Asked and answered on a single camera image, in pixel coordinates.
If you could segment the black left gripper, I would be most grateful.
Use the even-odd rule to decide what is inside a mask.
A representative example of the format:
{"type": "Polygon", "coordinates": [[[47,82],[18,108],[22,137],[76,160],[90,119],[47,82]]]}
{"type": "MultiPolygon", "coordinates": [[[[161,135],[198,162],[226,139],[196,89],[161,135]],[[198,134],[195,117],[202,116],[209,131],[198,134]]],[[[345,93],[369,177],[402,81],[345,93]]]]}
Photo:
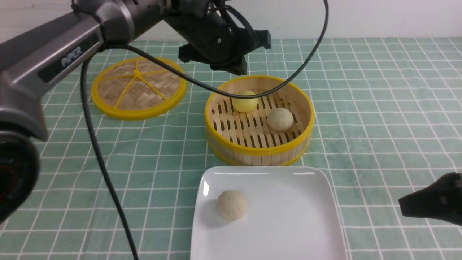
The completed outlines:
{"type": "Polygon", "coordinates": [[[208,64],[213,71],[247,75],[245,56],[272,46],[269,31],[255,30],[224,0],[172,0],[164,21],[187,41],[179,60],[208,64]]]}

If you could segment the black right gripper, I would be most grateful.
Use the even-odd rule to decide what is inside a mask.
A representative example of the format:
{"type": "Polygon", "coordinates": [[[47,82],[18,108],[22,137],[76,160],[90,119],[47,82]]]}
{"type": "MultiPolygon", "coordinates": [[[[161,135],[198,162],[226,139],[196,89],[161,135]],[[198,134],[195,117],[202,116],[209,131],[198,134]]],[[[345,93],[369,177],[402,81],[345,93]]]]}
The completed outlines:
{"type": "Polygon", "coordinates": [[[398,200],[405,217],[429,218],[462,225],[461,173],[446,173],[434,183],[398,200]]]}

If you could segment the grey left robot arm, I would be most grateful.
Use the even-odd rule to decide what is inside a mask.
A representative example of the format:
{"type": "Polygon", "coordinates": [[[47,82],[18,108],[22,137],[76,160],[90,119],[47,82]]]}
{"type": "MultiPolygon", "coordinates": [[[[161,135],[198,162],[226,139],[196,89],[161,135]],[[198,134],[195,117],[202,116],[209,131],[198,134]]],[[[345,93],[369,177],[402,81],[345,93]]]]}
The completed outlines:
{"type": "Polygon", "coordinates": [[[1,44],[1,221],[28,198],[39,176],[31,138],[47,140],[41,98],[84,61],[109,46],[130,43],[160,21],[186,41],[181,61],[235,75],[244,56],[271,48],[269,31],[249,25],[223,0],[74,0],[72,12],[1,44]]]}

